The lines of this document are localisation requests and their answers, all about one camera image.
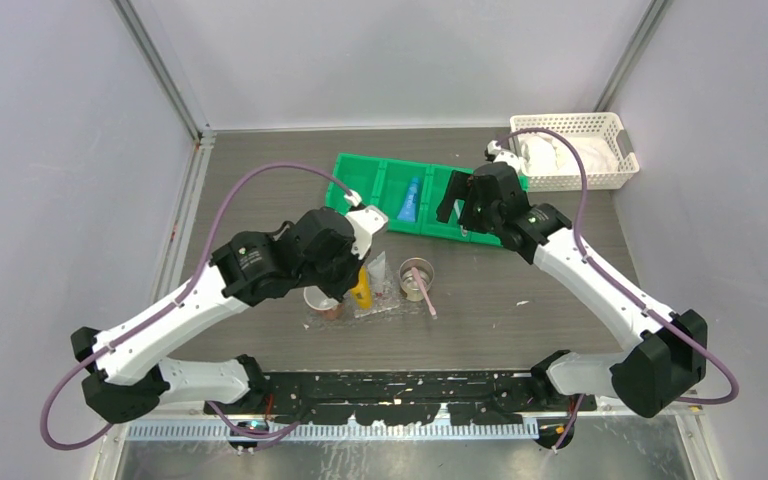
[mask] white basket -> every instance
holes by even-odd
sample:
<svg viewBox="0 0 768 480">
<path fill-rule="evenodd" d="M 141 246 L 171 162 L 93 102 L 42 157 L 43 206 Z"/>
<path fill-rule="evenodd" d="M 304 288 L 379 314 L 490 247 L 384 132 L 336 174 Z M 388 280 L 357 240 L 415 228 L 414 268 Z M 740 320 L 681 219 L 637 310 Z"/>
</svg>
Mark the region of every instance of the white basket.
<svg viewBox="0 0 768 480">
<path fill-rule="evenodd" d="M 555 115 L 515 115 L 511 117 L 511 131 L 521 128 L 543 127 L 571 137 L 599 137 L 608 143 L 616 155 L 615 173 L 588 173 L 588 190 L 616 190 L 623 186 L 640 170 L 634 149 L 616 113 L 563 113 Z M 512 138 L 511 143 L 518 154 L 519 139 Z M 581 190 L 581 175 L 540 175 L 528 177 L 529 192 L 557 192 L 563 190 Z"/>
</svg>

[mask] yellow bottle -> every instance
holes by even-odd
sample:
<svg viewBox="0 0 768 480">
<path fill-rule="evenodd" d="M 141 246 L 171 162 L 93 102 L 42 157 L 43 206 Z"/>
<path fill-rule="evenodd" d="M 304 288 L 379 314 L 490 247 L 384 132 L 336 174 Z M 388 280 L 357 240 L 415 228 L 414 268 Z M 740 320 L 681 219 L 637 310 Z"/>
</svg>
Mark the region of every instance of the yellow bottle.
<svg viewBox="0 0 768 480">
<path fill-rule="evenodd" d="M 358 307 L 364 309 L 372 307 L 372 291 L 369 289 L 369 273 L 367 273 L 366 267 L 360 267 L 358 284 L 349 291 L 352 292 Z"/>
</svg>

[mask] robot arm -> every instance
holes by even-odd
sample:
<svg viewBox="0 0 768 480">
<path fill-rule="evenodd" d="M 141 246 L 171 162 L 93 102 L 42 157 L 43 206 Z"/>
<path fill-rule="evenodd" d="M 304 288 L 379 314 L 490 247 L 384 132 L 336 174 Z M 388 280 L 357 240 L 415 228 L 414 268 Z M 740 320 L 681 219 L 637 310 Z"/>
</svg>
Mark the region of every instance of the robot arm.
<svg viewBox="0 0 768 480">
<path fill-rule="evenodd" d="M 213 252 L 182 303 L 90 364 L 82 382 L 87 404 L 111 423 L 174 402 L 259 404 L 266 380 L 254 359 L 242 355 L 222 363 L 186 362 L 166 355 L 217 322 L 294 288 L 317 287 L 341 300 L 358 282 L 373 235 L 386 226 L 387 216 L 373 206 L 357 207 L 345 217 L 321 208 L 296 224 L 285 222 L 275 233 L 238 233 Z M 79 329 L 72 335 L 75 357 L 81 361 L 110 345 L 174 302 L 184 288 L 109 330 Z"/>
<path fill-rule="evenodd" d="M 705 346 L 707 324 L 694 311 L 677 315 L 637 288 L 598 253 L 576 245 L 571 222 L 553 206 L 531 205 L 519 184 L 522 159 L 488 148 L 488 160 L 472 174 L 453 172 L 437 209 L 448 222 L 455 202 L 463 201 L 458 223 L 467 230 L 492 233 L 508 249 L 568 288 L 604 323 L 620 344 L 616 354 L 580 355 L 558 351 L 532 369 L 547 396 L 593 393 L 622 400 L 632 411 L 652 417 L 705 376 L 705 360 L 661 327 L 645 311 L 653 310 Z M 588 265 L 602 265 L 616 284 L 646 303 L 635 305 Z"/>
</svg>

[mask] toothpaste tube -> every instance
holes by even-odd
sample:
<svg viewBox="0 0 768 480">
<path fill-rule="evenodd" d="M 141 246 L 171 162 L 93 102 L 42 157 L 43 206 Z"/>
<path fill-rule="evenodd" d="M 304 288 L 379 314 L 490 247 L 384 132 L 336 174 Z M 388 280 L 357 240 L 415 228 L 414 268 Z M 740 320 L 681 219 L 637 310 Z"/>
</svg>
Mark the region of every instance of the toothpaste tube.
<svg viewBox="0 0 768 480">
<path fill-rule="evenodd" d="M 403 222 L 416 223 L 417 197 L 419 196 L 419 177 L 413 177 L 408 187 L 408 193 L 405 194 L 405 201 L 402 203 L 402 209 L 396 217 Z"/>
</svg>

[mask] small bowl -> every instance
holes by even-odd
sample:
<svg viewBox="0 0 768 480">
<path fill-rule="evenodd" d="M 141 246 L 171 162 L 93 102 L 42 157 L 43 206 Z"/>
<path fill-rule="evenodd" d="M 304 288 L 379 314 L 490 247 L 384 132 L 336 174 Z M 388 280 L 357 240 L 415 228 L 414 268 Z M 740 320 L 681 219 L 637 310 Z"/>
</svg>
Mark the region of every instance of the small bowl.
<svg viewBox="0 0 768 480">
<path fill-rule="evenodd" d="M 343 314 L 343 304 L 325 295 L 317 287 L 305 287 L 304 299 L 311 310 L 322 315 L 326 320 L 336 320 Z"/>
</svg>

